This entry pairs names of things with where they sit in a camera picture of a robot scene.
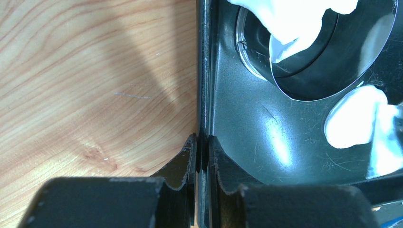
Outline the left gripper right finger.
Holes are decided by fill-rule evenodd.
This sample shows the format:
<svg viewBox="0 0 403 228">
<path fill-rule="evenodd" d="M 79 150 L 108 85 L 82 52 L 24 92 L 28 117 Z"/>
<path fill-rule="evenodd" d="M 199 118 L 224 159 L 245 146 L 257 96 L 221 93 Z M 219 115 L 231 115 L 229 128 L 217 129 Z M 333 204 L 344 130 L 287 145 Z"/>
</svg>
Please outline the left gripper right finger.
<svg viewBox="0 0 403 228">
<path fill-rule="evenodd" d="M 369 201 L 354 186 L 265 185 L 209 139 L 210 227 L 377 228 Z"/>
</svg>

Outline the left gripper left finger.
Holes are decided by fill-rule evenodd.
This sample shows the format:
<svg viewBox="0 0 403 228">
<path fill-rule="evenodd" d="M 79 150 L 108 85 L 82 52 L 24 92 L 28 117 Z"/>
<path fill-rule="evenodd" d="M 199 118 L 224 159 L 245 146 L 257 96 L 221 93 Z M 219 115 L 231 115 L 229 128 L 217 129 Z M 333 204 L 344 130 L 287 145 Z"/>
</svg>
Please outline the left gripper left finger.
<svg viewBox="0 0 403 228">
<path fill-rule="evenodd" d="M 35 194 L 21 228 L 189 228 L 197 138 L 149 177 L 58 177 Z"/>
</svg>

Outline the black baking tray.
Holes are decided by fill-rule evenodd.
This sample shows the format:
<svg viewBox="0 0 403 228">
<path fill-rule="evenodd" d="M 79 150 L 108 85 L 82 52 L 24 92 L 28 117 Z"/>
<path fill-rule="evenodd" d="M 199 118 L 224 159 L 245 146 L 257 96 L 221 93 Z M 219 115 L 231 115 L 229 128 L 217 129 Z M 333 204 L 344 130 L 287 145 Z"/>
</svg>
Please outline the black baking tray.
<svg viewBox="0 0 403 228">
<path fill-rule="evenodd" d="M 372 142 L 337 149 L 325 120 L 348 92 L 374 85 L 403 107 L 403 3 L 357 0 L 350 14 L 331 9 L 306 50 L 279 63 L 271 34 L 230 0 L 199 0 L 198 118 L 200 227 L 210 227 L 209 139 L 232 164 L 265 185 L 358 188 L 378 228 L 403 225 L 403 169 L 366 179 Z"/>
</svg>

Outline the round cut dough wrapper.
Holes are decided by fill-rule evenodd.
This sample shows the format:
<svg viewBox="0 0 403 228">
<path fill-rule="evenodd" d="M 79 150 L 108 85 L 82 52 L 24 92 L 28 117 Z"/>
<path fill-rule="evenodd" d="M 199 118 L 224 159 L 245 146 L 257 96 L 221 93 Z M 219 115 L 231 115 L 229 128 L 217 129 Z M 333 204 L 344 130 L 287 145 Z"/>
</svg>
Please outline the round cut dough wrapper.
<svg viewBox="0 0 403 228">
<path fill-rule="evenodd" d="M 329 112 L 324 124 L 325 138 L 337 149 L 370 143 L 380 111 L 397 107 L 389 104 L 386 94 L 374 85 L 357 87 Z"/>
</svg>

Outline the wooden handled metal scraper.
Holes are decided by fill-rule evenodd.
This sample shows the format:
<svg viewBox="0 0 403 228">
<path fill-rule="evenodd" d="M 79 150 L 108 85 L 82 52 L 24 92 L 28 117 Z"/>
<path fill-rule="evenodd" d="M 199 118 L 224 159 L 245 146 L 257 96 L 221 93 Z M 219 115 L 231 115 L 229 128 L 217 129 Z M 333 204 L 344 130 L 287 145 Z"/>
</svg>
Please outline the wooden handled metal scraper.
<svg viewBox="0 0 403 228">
<path fill-rule="evenodd" d="M 403 168 L 403 108 L 380 104 L 377 107 L 370 161 L 366 179 L 391 174 Z"/>
</svg>

